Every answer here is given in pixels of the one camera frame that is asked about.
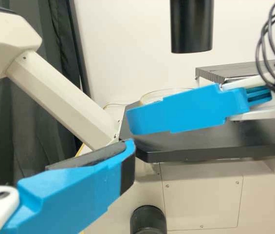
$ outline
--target white wall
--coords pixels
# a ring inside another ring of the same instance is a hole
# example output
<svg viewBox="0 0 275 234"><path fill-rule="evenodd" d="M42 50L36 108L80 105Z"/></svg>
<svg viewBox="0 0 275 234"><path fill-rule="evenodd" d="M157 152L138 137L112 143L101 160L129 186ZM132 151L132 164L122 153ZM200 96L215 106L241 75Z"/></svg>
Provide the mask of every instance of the white wall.
<svg viewBox="0 0 275 234"><path fill-rule="evenodd" d="M195 87L195 67L254 61L273 2L215 0L213 50L178 55L170 51L169 0L75 0L92 98L105 105Z"/></svg>

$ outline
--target dark curtain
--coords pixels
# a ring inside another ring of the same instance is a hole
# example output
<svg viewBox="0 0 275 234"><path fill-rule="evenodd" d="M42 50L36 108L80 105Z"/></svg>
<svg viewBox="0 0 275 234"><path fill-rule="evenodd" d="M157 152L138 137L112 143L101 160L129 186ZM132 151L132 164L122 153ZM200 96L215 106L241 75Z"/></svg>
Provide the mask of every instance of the dark curtain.
<svg viewBox="0 0 275 234"><path fill-rule="evenodd" d="M43 38L38 53L80 87L66 0L0 0ZM0 79L0 184L73 157L81 142L8 78Z"/></svg>

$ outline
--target black cable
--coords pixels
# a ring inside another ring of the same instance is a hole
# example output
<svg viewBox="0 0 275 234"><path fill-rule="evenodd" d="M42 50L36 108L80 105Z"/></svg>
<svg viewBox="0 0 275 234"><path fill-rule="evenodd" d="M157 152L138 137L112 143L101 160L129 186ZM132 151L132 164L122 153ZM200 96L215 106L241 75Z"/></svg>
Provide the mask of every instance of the black cable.
<svg viewBox="0 0 275 234"><path fill-rule="evenodd" d="M273 90L275 92L275 84L269 82L266 77L263 74L263 71L261 69L260 63L259 63L259 51L260 51L260 47L262 46L262 54L263 54L263 61L264 64L268 70L268 72L272 75L272 77L275 79L275 73L273 72L268 60L267 60L267 56L266 56L266 47L265 47L265 40L264 40L264 36L265 34L268 32L268 36L269 36L269 41L271 42L271 46L272 50L275 54L275 45L273 42L273 37L272 37L272 31L270 30L272 25L275 23L275 19L273 20L273 18L275 18L275 15L273 15L273 11L275 9L275 4L272 6L270 12L269 12L269 18L268 21L264 24L262 30L261 30L261 37L258 41L257 44L257 49L256 49L256 67L258 70L258 73L261 75L262 79L265 81L266 85L268 88L270 88L271 90Z"/></svg>
<svg viewBox="0 0 275 234"><path fill-rule="evenodd" d="M271 9L269 11L269 15L268 15L268 39L269 39L270 47L271 47L273 53L275 54L275 44L274 44L273 32L272 32L272 18L273 18L274 9L275 9L275 3L271 7Z"/></svg>
<svg viewBox="0 0 275 234"><path fill-rule="evenodd" d="M258 71L260 71L261 73L263 73L263 72L262 72L262 70L261 70L261 68L260 68L260 64L259 64L259 48L260 48L260 46L262 45L262 52L263 52L263 56L264 56L264 58L265 58L264 61L266 61L266 60L267 60L267 56L266 56L266 50L265 50L264 36L265 36L265 34L267 33L267 31L268 31L268 28L266 28L267 25L268 25L268 23L266 22L266 23L264 24L263 28L262 28L261 37L260 37L260 39L259 39L259 41L258 41L258 44L257 44L256 62L257 62L257 65L259 66L257 69L258 69ZM271 67L270 67L270 65L269 65L268 63L267 63L267 66L266 66L266 67L267 67L267 70L269 69L269 70L272 71L272 69L271 69Z"/></svg>
<svg viewBox="0 0 275 234"><path fill-rule="evenodd" d="M274 73L273 69L271 68L271 66L268 62L267 56L266 56L266 47L265 47L265 39L264 39L265 33L264 33L264 31L265 30L264 30L264 27L263 27L262 30L261 30L261 46L262 46L262 54L263 54L263 58L264 58L264 64L267 68L267 71L275 79L275 73Z"/></svg>

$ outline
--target blue plastic cover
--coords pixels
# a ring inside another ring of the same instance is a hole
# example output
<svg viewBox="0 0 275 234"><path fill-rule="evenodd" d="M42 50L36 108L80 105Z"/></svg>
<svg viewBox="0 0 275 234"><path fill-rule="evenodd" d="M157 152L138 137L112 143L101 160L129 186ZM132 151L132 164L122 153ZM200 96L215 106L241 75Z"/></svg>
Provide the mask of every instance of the blue plastic cover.
<svg viewBox="0 0 275 234"><path fill-rule="evenodd" d="M269 100L270 90L265 87L222 91L218 84L212 84L130 109L127 119L135 135L178 133L222 125L227 117L246 113L250 106Z"/></svg>
<svg viewBox="0 0 275 234"><path fill-rule="evenodd" d="M126 150L89 167L50 170L22 179L20 205L1 234L76 234L98 219L120 196L121 163L135 152Z"/></svg>

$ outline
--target glass petri dish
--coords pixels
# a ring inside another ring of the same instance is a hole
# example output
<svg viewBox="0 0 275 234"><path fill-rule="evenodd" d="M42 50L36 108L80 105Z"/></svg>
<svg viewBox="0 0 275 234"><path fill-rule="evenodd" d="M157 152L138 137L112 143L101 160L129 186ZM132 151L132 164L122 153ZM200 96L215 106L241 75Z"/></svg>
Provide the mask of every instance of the glass petri dish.
<svg viewBox="0 0 275 234"><path fill-rule="evenodd" d="M142 105L150 104L156 101L162 101L164 97L185 92L191 89L192 88L169 88L169 89L155 90L147 94L144 94L139 100L139 104L142 106Z"/></svg>

